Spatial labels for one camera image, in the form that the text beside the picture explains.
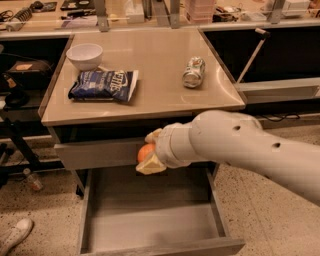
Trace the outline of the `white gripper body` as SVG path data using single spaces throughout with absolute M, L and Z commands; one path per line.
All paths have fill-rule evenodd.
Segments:
M 174 155 L 171 148 L 171 137 L 173 135 L 173 132 L 180 127 L 180 123 L 167 125 L 161 130 L 156 139 L 155 154 L 158 157 L 159 161 L 167 168 L 176 169 L 190 165 L 190 162 L 179 160 Z

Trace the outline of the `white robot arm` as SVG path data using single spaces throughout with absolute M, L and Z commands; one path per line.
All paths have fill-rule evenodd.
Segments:
M 136 166 L 142 174 L 211 161 L 266 176 L 310 202 L 320 202 L 320 146 L 267 133 L 250 115 L 205 111 L 188 123 L 149 133 L 145 142 L 154 149 Z

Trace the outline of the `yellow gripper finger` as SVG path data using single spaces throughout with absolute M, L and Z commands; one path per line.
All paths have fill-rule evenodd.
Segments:
M 144 175 L 160 173 L 166 170 L 166 166 L 159 160 L 154 152 L 149 153 L 144 160 L 136 166 L 136 171 Z
M 162 132 L 161 128 L 158 128 L 156 130 L 154 130 L 153 132 L 149 133 L 146 137 L 145 137 L 145 142 L 148 144 L 155 144 L 157 141 L 157 138 L 159 137 L 159 134 Z

